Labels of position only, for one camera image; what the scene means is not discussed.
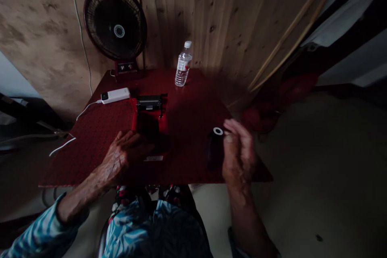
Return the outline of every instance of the red table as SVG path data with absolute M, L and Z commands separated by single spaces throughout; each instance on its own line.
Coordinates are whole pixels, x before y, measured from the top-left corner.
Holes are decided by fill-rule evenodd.
M 131 164 L 127 184 L 223 182 L 221 167 L 207 170 L 208 134 L 214 127 L 223 127 L 230 112 L 198 69 L 189 71 L 184 87 L 175 86 L 174 78 L 174 69 L 150 70 L 145 78 L 116 83 L 107 71 L 89 100 L 95 102 L 101 93 L 123 87 L 129 88 L 132 96 L 168 94 L 168 156 L 163 161 Z M 71 130 L 77 139 L 57 152 L 39 186 L 79 185 L 102 162 L 117 133 L 131 128 L 133 114 L 129 100 L 91 105 Z M 263 163 L 257 172 L 255 181 L 272 180 Z

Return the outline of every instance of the fingernail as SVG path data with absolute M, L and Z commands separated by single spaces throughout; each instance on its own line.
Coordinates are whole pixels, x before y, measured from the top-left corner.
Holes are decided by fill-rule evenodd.
M 226 140 L 227 143 L 233 143 L 234 142 L 234 138 L 231 135 L 228 135 L 228 134 L 227 134 L 225 140 Z

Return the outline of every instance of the electric fan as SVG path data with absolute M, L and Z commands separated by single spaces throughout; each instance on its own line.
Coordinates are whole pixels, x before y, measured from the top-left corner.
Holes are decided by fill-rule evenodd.
M 85 0 L 86 31 L 93 44 L 115 61 L 116 81 L 142 77 L 136 57 L 147 38 L 145 15 L 137 0 Z

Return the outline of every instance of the power bank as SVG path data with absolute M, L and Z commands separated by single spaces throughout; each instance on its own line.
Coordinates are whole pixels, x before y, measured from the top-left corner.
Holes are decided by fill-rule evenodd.
M 103 104 L 109 104 L 128 98 L 130 98 L 130 92 L 128 88 L 117 89 L 101 94 L 101 100 Z

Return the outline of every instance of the water bottle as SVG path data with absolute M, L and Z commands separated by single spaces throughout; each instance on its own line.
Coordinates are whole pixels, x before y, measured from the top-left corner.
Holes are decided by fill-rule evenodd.
M 191 44 L 192 42 L 190 41 L 185 42 L 184 50 L 179 54 L 175 77 L 175 85 L 178 87 L 183 87 L 187 80 L 190 62 L 192 60 Z

